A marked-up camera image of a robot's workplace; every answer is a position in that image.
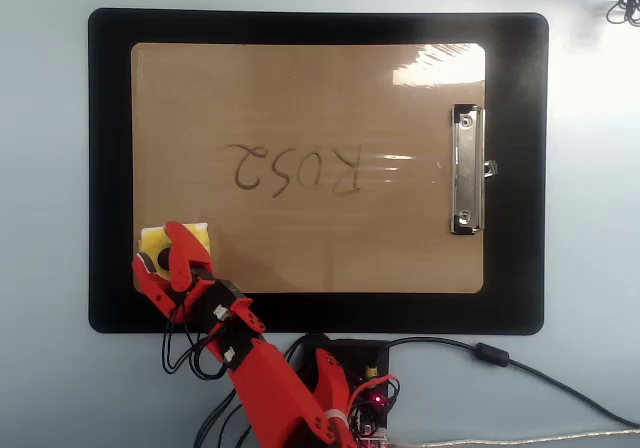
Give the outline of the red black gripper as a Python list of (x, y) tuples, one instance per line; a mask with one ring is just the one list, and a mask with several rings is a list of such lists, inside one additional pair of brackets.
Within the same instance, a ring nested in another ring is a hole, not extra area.
[[(139, 291), (169, 319), (176, 308), (176, 323), (185, 324), (190, 330), (211, 333), (227, 319), (238, 318), (254, 327), (254, 314), (250, 310), (252, 300), (246, 297), (231, 281), (213, 279), (213, 262), (207, 223), (182, 224), (167, 222), (165, 233), (170, 239), (168, 267), (170, 282), (162, 278), (149, 255), (136, 254), (133, 271)], [(201, 280), (188, 296), (176, 307), (170, 294), (189, 291), (195, 279)]]

